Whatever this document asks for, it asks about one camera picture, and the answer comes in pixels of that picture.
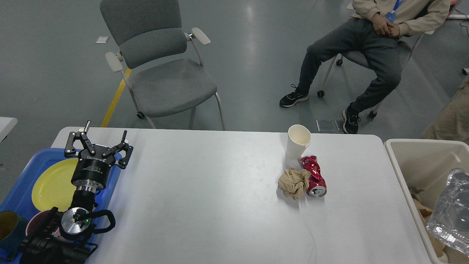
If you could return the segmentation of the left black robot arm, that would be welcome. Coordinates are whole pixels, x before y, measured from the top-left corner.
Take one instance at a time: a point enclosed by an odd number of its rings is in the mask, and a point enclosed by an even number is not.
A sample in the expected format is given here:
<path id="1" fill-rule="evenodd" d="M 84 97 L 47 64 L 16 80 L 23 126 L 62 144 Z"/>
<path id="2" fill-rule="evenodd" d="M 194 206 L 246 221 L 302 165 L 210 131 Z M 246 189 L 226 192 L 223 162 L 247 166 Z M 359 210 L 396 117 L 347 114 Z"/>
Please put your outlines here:
<path id="1" fill-rule="evenodd" d="M 21 242 L 21 264 L 84 264 L 98 245 L 92 235 L 110 232 L 116 225 L 109 209 L 98 209 L 96 197 L 107 187 L 112 167 L 125 169 L 133 147 L 123 132 L 121 142 L 108 147 L 88 138 L 90 121 L 82 131 L 70 132 L 64 156 L 77 157 L 71 177 L 76 187 L 69 208 L 60 212 L 52 207 Z"/>

